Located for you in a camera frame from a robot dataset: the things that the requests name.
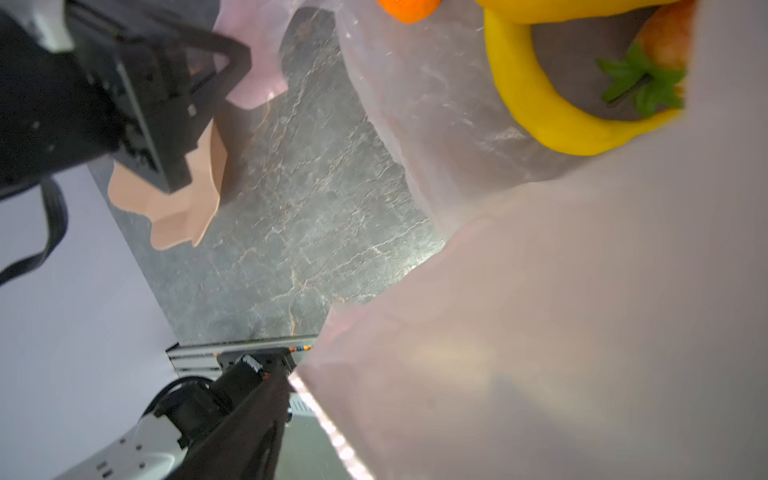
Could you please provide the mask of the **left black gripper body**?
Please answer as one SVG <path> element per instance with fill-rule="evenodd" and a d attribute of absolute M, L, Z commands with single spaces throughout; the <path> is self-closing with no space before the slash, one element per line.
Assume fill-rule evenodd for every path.
<path fill-rule="evenodd" d="M 110 155 L 164 193 L 191 183 L 197 29 L 146 1 L 1 5 L 1 194 Z"/>

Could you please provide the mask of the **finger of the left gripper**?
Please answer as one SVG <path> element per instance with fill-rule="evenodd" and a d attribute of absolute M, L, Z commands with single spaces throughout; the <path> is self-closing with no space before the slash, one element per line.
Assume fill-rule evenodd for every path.
<path fill-rule="evenodd" d="M 251 67 L 248 47 L 169 11 L 146 11 L 143 136 L 151 150 L 191 149 Z"/>

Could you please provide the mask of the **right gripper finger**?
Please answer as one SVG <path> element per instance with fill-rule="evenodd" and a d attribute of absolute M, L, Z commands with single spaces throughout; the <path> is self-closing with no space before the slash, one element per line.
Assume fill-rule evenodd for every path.
<path fill-rule="evenodd" d="M 170 479 L 273 479 L 289 417 L 287 371 L 232 367 L 212 384 L 224 417 Z"/>

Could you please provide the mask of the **tan scalloped fruit bowl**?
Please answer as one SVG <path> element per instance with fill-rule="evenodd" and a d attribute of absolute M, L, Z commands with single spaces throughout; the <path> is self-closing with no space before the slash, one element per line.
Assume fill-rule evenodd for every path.
<path fill-rule="evenodd" d="M 189 242 L 200 244 L 220 202 L 226 147 L 214 122 L 186 155 L 192 182 L 173 194 L 165 194 L 119 163 L 114 164 L 108 198 L 118 209 L 142 215 L 151 222 L 150 244 L 163 251 Z"/>

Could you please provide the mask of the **small orange tangerine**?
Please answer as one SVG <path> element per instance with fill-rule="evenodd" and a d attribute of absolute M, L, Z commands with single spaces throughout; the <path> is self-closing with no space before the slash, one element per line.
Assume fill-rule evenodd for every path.
<path fill-rule="evenodd" d="M 432 15 L 441 5 L 441 0 L 377 0 L 378 5 L 392 18 L 413 24 Z"/>

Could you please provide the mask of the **yellow banana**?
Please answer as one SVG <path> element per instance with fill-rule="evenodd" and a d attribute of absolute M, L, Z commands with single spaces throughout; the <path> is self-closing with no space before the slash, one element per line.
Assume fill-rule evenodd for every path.
<path fill-rule="evenodd" d="M 484 10 L 486 52 L 494 85 L 513 119 L 543 146 L 564 154 L 595 156 L 662 128 L 681 115 L 667 109 L 632 121 L 591 115 L 562 97 L 538 61 L 532 28 Z"/>
<path fill-rule="evenodd" d="M 518 24 L 558 23 L 610 17 L 672 3 L 672 0 L 478 0 L 484 9 Z"/>

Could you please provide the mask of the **pink fruit-print plastic bag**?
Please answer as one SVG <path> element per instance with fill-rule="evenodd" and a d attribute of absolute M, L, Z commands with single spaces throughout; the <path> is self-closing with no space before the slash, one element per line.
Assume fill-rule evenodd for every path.
<path fill-rule="evenodd" d="M 765 2 L 701 4 L 689 92 L 331 312 L 290 381 L 352 477 L 766 477 Z"/>

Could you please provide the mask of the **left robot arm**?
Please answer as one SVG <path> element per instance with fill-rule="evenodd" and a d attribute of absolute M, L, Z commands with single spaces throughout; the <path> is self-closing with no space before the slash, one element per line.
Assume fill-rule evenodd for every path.
<path fill-rule="evenodd" d="M 110 157 L 150 190 L 193 182 L 192 153 L 252 65 L 248 47 L 151 1 L 1 5 L 1 280 L 69 229 L 58 175 Z"/>

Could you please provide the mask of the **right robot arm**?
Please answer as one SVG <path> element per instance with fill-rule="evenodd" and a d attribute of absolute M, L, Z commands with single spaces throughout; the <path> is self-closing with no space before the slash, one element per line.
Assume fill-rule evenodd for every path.
<path fill-rule="evenodd" d="M 284 352 L 166 385 L 138 423 L 64 479 L 272 479 L 292 418 Z"/>

